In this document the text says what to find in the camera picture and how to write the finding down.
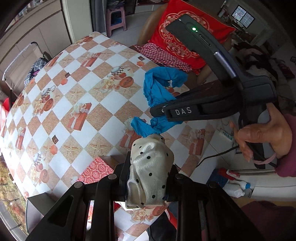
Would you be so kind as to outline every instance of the blue fabric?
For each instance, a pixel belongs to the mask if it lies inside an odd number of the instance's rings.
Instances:
[[[170,80],[172,80],[173,88],[181,87],[187,80],[187,73],[170,67],[156,67],[145,73],[144,95],[150,107],[176,99],[164,88],[170,85]],[[153,117],[149,125],[139,117],[134,117],[131,126],[138,135],[147,137],[155,133],[164,133],[173,126],[181,123],[182,121],[169,122],[165,116],[160,116]]]

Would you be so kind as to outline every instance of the white polka dot fabric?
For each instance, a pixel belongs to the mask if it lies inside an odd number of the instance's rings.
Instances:
[[[152,134],[133,142],[126,207],[164,205],[168,173],[174,163],[173,152],[162,136]]]

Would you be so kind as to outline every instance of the dark trousers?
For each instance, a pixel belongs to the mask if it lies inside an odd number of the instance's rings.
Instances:
[[[175,241],[176,232],[174,225],[165,212],[147,229],[149,241]]]

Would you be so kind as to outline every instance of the red checkered fabric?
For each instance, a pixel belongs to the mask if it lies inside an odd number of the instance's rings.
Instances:
[[[185,72],[192,71],[192,68],[188,64],[172,56],[154,43],[147,43],[141,47],[134,45],[134,47],[138,50],[139,53],[143,54],[154,63],[162,64],[165,67],[181,69]]]

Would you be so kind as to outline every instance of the plaid cloth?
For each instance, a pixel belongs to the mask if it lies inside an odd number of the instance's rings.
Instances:
[[[139,53],[143,54],[145,57],[152,60],[156,64],[162,64],[165,67],[181,69],[187,73],[192,71],[190,65],[172,56],[154,43],[147,43],[143,46],[133,46],[137,49]]]
[[[29,73],[27,74],[26,80],[24,81],[25,87],[28,83],[30,83],[31,79],[33,78],[33,73],[38,70],[41,70],[47,63],[48,60],[46,58],[37,59],[37,61],[33,64],[32,68],[30,69]]]

